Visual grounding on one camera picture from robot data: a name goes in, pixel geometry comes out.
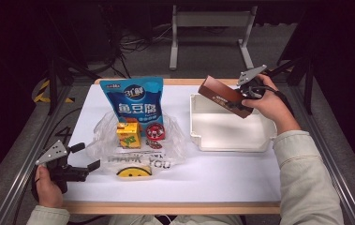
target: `chocolate box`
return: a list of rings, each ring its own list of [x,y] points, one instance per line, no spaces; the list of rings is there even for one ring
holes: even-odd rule
[[[239,115],[243,119],[253,112],[252,108],[240,104],[244,99],[244,96],[242,96],[241,93],[223,84],[212,76],[207,76],[206,80],[204,80],[203,84],[200,86],[198,93],[232,113]],[[229,103],[236,103],[239,107],[230,107]]]

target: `yellow smiley face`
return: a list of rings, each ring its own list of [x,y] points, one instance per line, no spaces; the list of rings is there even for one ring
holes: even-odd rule
[[[121,177],[137,177],[137,176],[150,176],[151,168],[149,166],[145,167],[126,167],[117,173]]]

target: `person's right hand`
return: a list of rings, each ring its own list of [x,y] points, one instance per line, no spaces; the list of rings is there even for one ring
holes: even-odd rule
[[[61,208],[63,205],[63,194],[60,188],[51,180],[46,167],[39,165],[35,176],[39,205],[50,208]]]
[[[264,85],[268,85],[277,91],[270,77],[259,74],[258,78],[262,80]],[[272,91],[267,90],[261,99],[245,99],[242,104],[259,110],[262,115],[273,120],[278,134],[289,130],[301,129],[285,103]]]

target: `table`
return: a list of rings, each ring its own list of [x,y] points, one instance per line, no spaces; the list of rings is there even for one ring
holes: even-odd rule
[[[197,93],[202,82],[165,79],[163,111],[177,119],[188,140],[189,96]],[[109,111],[112,108],[101,87],[93,84],[69,146],[90,143],[96,123]],[[187,152],[184,164],[146,180],[126,181],[101,170],[91,172],[86,182],[68,183],[64,207],[72,214],[279,213],[279,168],[272,143],[264,153],[219,153],[201,152],[188,141]],[[80,151],[71,154],[68,162],[84,167],[93,159]]]

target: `yellow juice box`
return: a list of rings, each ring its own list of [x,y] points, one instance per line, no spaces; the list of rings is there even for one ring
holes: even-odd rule
[[[123,148],[141,148],[139,123],[118,123],[116,134]]]

